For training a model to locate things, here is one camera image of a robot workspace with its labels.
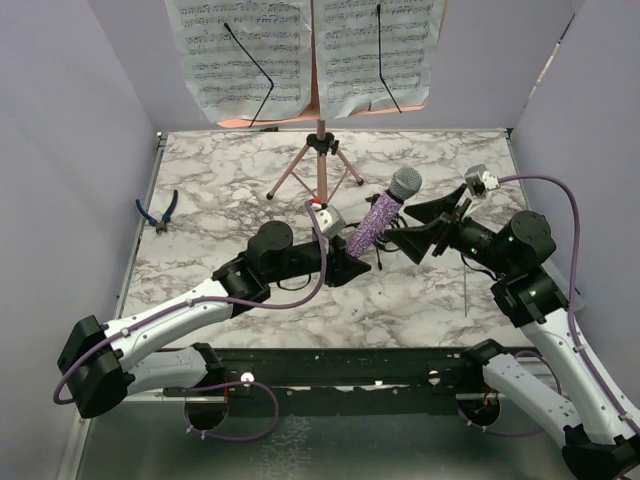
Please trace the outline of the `purple glitter microphone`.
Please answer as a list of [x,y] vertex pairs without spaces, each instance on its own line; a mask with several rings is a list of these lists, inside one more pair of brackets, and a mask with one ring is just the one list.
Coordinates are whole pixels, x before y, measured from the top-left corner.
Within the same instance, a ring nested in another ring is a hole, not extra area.
[[347,253],[359,258],[385,230],[404,202],[418,193],[422,177],[413,167],[403,166],[392,175],[389,187],[379,196],[346,241]]

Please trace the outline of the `pink music stand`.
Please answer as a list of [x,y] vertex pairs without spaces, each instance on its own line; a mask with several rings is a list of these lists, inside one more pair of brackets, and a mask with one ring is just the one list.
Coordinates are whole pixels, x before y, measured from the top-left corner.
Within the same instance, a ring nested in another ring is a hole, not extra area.
[[[342,151],[341,151],[341,149],[339,147],[338,140],[335,138],[335,136],[333,134],[328,132],[327,129],[326,129],[327,120],[323,120],[323,119],[320,118],[318,88],[317,88],[317,75],[316,75],[315,37],[314,37],[314,30],[313,30],[313,26],[314,26],[313,3],[315,1],[309,1],[309,2],[311,3],[311,18],[312,18],[312,34],[311,34],[311,41],[312,41],[312,60],[311,60],[311,65],[312,65],[312,83],[311,83],[312,97],[311,97],[311,104],[301,114],[299,114],[299,116],[294,117],[294,118],[290,118],[290,119],[291,120],[292,119],[297,119],[297,118],[301,117],[302,115],[307,114],[312,119],[314,119],[316,121],[317,126],[316,126],[315,133],[310,134],[310,135],[307,136],[304,146],[301,148],[301,150],[295,156],[294,159],[296,161],[300,161],[309,150],[314,150],[315,151],[315,153],[317,155],[317,160],[316,160],[317,182],[316,182],[316,187],[315,187],[315,189],[313,189],[312,192],[313,192],[313,194],[319,196],[322,201],[329,201],[329,200],[332,199],[332,197],[334,195],[334,192],[333,192],[333,190],[329,189],[328,186],[327,186],[327,158],[330,155],[341,156],[343,153],[342,153]],[[418,110],[420,108],[414,107],[414,108],[412,108],[410,110],[406,110],[406,111]],[[396,113],[396,112],[391,112],[391,111],[387,110],[387,111],[382,111],[382,112],[356,114],[356,115],[353,115],[353,116],[371,115],[371,114],[380,114],[380,113]],[[255,123],[255,122],[254,123],[250,123],[250,122],[248,122],[246,120],[243,120],[243,121],[245,121],[247,123],[247,125],[249,125],[249,126],[252,126]]]

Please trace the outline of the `sheet music page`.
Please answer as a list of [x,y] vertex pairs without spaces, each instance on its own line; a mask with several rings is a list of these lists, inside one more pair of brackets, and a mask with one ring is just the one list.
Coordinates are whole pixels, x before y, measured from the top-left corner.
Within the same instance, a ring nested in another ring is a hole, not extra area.
[[313,3],[320,118],[422,107],[447,3]]
[[312,97],[309,1],[167,1],[185,84],[212,123],[299,116]]

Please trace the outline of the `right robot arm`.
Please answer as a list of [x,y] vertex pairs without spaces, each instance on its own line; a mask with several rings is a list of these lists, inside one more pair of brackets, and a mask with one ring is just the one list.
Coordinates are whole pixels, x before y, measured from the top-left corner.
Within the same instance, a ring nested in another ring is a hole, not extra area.
[[513,401],[559,446],[577,479],[614,479],[638,467],[639,410],[606,373],[572,318],[569,299],[542,267],[556,249],[546,218],[519,211],[493,232],[468,216],[464,191],[407,207],[419,226],[386,236],[414,263],[454,249],[492,271],[495,303],[564,391],[542,383],[493,340],[464,351],[461,383],[472,391],[487,386]]

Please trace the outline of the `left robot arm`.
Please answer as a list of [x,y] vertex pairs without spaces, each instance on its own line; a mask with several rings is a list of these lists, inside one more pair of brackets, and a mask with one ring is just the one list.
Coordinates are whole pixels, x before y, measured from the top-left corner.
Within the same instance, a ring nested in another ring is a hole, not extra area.
[[165,346],[207,325],[253,308],[271,308],[270,286],[314,273],[319,282],[342,286],[370,270],[360,257],[371,241],[360,231],[344,240],[295,244],[281,221],[263,224],[247,248],[188,292],[137,316],[101,323],[79,320],[57,360],[60,389],[83,418],[113,409],[127,396],[183,386],[206,395],[220,385],[221,371],[195,348],[170,353]]

